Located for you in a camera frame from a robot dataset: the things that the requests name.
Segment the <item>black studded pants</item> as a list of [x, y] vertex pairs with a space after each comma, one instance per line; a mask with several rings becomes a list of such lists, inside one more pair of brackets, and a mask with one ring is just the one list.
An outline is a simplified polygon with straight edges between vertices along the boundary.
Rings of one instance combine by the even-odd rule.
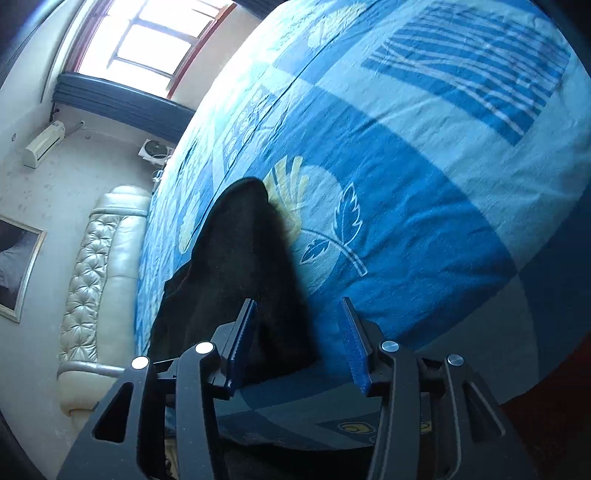
[[280, 215], [256, 178], [236, 181], [215, 201], [190, 260], [165, 282], [148, 356], [175, 358], [211, 339], [218, 326], [256, 302], [256, 331], [245, 384], [262, 383], [318, 361], [311, 318], [284, 239]]

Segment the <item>cream tufted leather headboard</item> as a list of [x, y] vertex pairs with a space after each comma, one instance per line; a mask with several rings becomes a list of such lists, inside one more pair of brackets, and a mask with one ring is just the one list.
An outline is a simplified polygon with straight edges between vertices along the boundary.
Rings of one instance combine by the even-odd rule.
[[150, 194], [118, 186], [91, 210], [60, 326], [57, 389], [62, 412], [81, 426], [135, 356], [139, 260]]

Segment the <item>blue patterned bed sheet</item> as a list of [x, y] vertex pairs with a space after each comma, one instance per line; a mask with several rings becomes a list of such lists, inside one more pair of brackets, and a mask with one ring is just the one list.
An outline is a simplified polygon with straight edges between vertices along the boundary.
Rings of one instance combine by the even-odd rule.
[[135, 351], [216, 198], [263, 180], [283, 213], [318, 363], [217, 406], [240, 443], [373, 444], [341, 301], [499, 402], [590, 330], [590, 78], [531, 1], [290, 1], [201, 101], [152, 198]]

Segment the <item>white standing fan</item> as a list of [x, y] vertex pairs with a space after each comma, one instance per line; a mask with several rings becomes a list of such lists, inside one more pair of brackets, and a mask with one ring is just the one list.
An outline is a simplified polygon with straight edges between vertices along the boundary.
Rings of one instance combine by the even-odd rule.
[[146, 139], [138, 152], [138, 156], [152, 165], [164, 167], [173, 152], [172, 147], [160, 141]]

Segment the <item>framed wedding photo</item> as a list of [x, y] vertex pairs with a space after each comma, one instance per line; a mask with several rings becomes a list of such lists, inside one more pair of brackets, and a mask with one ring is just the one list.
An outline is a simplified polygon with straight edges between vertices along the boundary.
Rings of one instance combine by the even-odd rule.
[[19, 323], [28, 282], [46, 231], [1, 216], [1, 316]]

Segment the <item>white wall air conditioner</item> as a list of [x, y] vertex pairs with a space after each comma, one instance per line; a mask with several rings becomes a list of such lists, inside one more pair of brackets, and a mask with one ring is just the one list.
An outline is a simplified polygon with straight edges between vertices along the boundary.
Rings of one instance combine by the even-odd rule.
[[65, 138], [65, 125], [61, 121], [52, 122], [35, 137], [23, 152], [23, 165], [36, 169], [46, 154]]

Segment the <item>window with red frame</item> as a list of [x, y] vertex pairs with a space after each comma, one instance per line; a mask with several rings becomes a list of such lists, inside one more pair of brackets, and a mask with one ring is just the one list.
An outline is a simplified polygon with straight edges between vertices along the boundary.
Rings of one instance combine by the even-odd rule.
[[96, 1], [64, 70], [170, 99], [232, 1]]

